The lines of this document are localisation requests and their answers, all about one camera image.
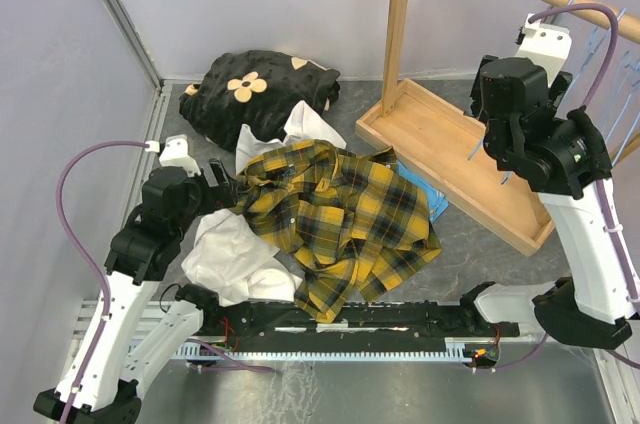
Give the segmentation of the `yellow plaid shirt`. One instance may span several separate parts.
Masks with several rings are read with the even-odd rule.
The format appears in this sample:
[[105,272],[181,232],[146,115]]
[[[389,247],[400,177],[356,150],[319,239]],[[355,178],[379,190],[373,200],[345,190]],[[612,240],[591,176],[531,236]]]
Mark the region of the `yellow plaid shirt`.
[[424,191],[397,163],[391,147],[357,155],[307,140],[255,157],[236,176],[234,213],[297,260],[294,302],[319,323],[333,322],[353,292],[374,301],[442,251]]

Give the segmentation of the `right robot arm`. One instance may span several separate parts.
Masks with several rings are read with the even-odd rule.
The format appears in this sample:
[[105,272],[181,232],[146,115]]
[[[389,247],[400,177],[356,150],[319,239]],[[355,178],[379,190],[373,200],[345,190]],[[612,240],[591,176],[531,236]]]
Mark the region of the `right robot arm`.
[[556,341],[614,351],[632,335],[639,278],[617,219],[612,164],[584,107],[556,115],[572,77],[554,79],[526,57],[482,58],[471,114],[500,171],[526,181],[550,215],[570,267],[533,298],[533,313]]

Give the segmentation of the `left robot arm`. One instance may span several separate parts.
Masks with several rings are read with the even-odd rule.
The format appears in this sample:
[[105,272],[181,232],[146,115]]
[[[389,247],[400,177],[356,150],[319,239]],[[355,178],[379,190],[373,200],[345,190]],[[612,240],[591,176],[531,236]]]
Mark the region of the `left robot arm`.
[[79,353],[59,384],[40,392],[36,413],[59,423],[133,423],[160,371],[196,332],[221,322],[216,294],[193,284],[137,347],[130,345],[147,304],[179,255],[193,221],[237,202],[236,186],[221,161],[202,169],[161,167],[142,186],[142,201],[112,238],[105,261],[110,292],[94,314]]

